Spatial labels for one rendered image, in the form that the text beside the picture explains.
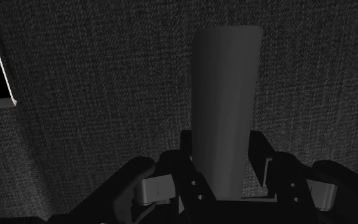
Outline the grey fabric sofa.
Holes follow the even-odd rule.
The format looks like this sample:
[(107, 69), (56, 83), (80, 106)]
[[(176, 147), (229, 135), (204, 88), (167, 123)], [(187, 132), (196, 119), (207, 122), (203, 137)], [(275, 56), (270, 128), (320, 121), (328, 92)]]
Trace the grey fabric sofa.
[(0, 0), (0, 224), (68, 213), (191, 127), (191, 42), (263, 28), (252, 128), (358, 172), (358, 0)]

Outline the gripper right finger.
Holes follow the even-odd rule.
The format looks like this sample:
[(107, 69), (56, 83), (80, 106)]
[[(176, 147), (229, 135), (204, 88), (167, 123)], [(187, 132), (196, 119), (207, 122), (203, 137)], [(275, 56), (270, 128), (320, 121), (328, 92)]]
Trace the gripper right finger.
[(251, 131), (248, 159), (287, 224), (358, 224), (358, 174), (332, 160), (302, 164)]

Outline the grey tall cup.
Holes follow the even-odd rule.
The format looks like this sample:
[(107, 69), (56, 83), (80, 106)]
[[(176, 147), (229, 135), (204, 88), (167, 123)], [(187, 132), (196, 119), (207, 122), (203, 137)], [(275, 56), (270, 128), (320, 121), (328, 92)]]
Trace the grey tall cup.
[(218, 200), (240, 200), (263, 29), (229, 25), (196, 32), (191, 57), (192, 162)]

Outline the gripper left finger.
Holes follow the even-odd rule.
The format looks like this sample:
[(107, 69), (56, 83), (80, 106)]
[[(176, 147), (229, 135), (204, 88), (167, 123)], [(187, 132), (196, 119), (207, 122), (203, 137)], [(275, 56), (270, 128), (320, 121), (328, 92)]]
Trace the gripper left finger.
[[(153, 188), (172, 190), (170, 203), (144, 205), (135, 201), (135, 187), (147, 179), (165, 178)], [(213, 224), (217, 200), (205, 178), (182, 150), (152, 158), (135, 157), (67, 214), (48, 224)]]

